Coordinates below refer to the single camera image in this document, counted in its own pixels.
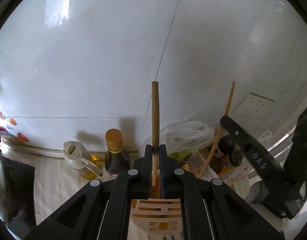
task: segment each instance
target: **wooden handle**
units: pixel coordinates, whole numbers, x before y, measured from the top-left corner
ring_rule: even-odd
[[[156,185],[156,176],[158,169],[158,148],[159,148],[159,89],[158,82],[151,83],[151,127],[152,127],[152,185]]]
[[[231,101],[232,101],[233,95],[234,95],[235,85],[236,85],[236,83],[234,81],[232,83],[232,85],[231,85],[231,90],[230,90],[230,94],[229,94],[229,98],[228,98],[228,101],[227,101],[227,105],[226,105],[226,109],[225,109],[224,115],[228,115],[229,114],[229,109],[230,109]],[[209,166],[210,161],[212,160],[212,156],[215,153],[218,141],[220,139],[221,131],[222,131],[222,126],[219,126],[216,138],[215,138],[214,143],[212,145],[212,149],[210,150],[209,155],[208,155],[207,159],[204,162],[204,165],[203,165],[203,167],[201,169],[201,173],[197,176],[197,178],[199,178],[199,179],[201,179],[203,177],[203,175],[205,173],[205,170],[207,169],[207,167]]]

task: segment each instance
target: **wall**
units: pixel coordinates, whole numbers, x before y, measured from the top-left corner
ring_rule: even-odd
[[[235,80],[230,116],[256,138],[271,130],[270,146],[305,102],[307,26],[286,0],[24,0],[0,31],[0,121],[14,118],[7,131],[28,145],[105,150],[105,132],[119,128],[138,149],[153,80],[161,127],[217,127]],[[273,109],[232,113],[249,92]]]

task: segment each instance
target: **brown bottle cap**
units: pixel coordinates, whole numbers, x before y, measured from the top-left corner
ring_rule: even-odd
[[[122,148],[122,134],[118,129],[108,130],[105,137],[109,150],[117,151]]]

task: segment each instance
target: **power outlet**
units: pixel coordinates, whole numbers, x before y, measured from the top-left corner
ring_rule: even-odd
[[[249,93],[234,113],[264,115],[272,108],[274,103],[275,101]]]

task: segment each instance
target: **round hole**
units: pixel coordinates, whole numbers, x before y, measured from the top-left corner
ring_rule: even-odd
[[[137,206],[137,200],[136,199],[133,199],[131,201],[131,206],[132,206],[132,208],[135,208],[135,206]]]
[[[169,224],[167,222],[161,222],[158,227],[161,231],[166,231],[169,227]]]

